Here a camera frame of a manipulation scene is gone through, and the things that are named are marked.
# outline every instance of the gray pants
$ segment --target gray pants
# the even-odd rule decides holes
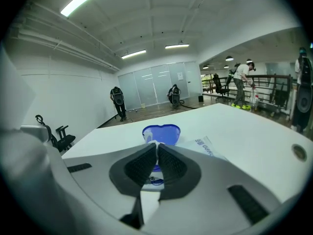
[[[244,92],[244,83],[241,79],[234,78],[234,83],[237,87],[237,95],[234,101],[234,104],[243,106],[245,104],[245,92]]]

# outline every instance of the black chair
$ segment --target black chair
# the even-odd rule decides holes
[[[225,89],[223,89],[220,78],[217,74],[214,74],[213,81],[216,86],[216,93],[221,94],[221,96],[218,96],[215,100],[218,100],[219,98],[222,98],[223,101],[225,101],[225,93],[228,93],[230,89],[226,89],[227,85],[225,85]]]
[[[44,121],[43,121],[44,119],[41,115],[36,115],[35,118],[36,118],[38,123],[47,127],[47,125],[44,123]],[[72,147],[71,143],[76,139],[76,137],[73,135],[66,135],[66,133],[65,133],[66,128],[68,128],[68,125],[65,127],[61,126],[55,130],[57,133],[59,133],[59,136],[60,136],[59,141],[57,141],[55,136],[51,135],[52,146],[57,148],[59,152],[62,152],[64,150],[69,150]]]

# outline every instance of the small round hole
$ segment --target small round hole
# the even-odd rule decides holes
[[[294,155],[297,157],[298,160],[305,162],[307,160],[307,153],[303,147],[293,144],[291,147]]]

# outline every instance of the wooden floor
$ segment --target wooden floor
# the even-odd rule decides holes
[[[186,106],[189,107],[194,107],[194,108],[200,108],[216,103],[222,103],[226,105],[231,105],[232,100],[228,101],[223,101],[222,99],[218,99],[217,101],[215,100],[216,97],[214,96],[208,96],[204,95],[203,96],[204,102],[198,102],[198,97],[192,97],[185,99],[185,104]],[[177,109],[173,109],[173,107],[170,105],[170,103],[163,103],[159,105],[154,105],[154,106],[148,106],[145,109],[138,109],[138,111],[129,111],[126,113],[127,120],[120,122],[120,117],[117,116],[116,119],[112,119],[110,122],[108,122],[105,126],[102,128],[110,127],[110,126],[115,126],[115,125],[121,125],[121,124],[128,124],[132,122],[138,122],[142,120],[147,120],[147,119],[152,119],[152,118],[158,118],[162,116],[167,116],[171,114],[176,114],[180,113],[183,111],[190,111],[192,109],[179,106]],[[286,127],[290,127],[290,122],[286,121],[286,115],[281,113],[281,114],[276,114],[274,117],[270,116],[271,112],[266,112],[264,110],[258,110],[257,112],[253,112],[254,114],[258,114],[260,116],[263,116],[265,118],[271,119],[275,122],[278,122],[279,124],[282,124]]]

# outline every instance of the person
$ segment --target person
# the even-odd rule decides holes
[[[167,99],[171,102],[171,104],[173,104],[173,90],[175,88],[178,88],[176,84],[173,85],[172,88],[170,88],[170,90],[168,91],[168,94],[167,94]]]
[[[250,82],[246,77],[249,75],[249,71],[251,71],[251,70],[255,71],[253,62],[250,62],[248,64],[242,64],[242,65],[238,66],[238,68],[234,74],[234,83],[237,87],[237,95],[236,95],[235,101],[231,104],[232,107],[235,107],[238,109],[242,108],[245,110],[251,109],[251,106],[245,105],[245,92],[244,92],[244,83],[243,83],[243,80],[244,80],[252,88],[255,89],[255,84],[253,82]]]
[[[299,58],[295,61],[295,72],[297,75],[297,91],[299,89],[299,86],[302,84],[301,78],[302,78],[302,66],[303,66],[304,58],[307,59],[311,67],[311,86],[313,86],[313,62],[307,57],[306,49],[304,47],[301,47],[299,50]],[[292,130],[297,130],[299,126],[299,129],[298,129],[299,133],[304,132],[304,129],[307,127],[309,123],[311,109],[312,109],[312,102],[311,102],[310,109],[306,113],[300,112],[297,107],[297,99],[296,99],[293,118],[292,118],[292,124],[291,124]]]
[[[121,94],[122,95],[122,99],[123,99],[123,103],[122,104],[117,104],[116,103],[116,100],[115,100],[115,96],[114,95],[117,95],[117,94]],[[118,88],[117,86],[115,86],[111,92],[110,92],[110,99],[113,101],[115,107],[116,107],[116,110],[117,110],[117,113],[118,115],[121,117],[121,122],[126,120],[126,112],[125,112],[125,104],[124,104],[124,96],[123,96],[123,92],[120,88]]]

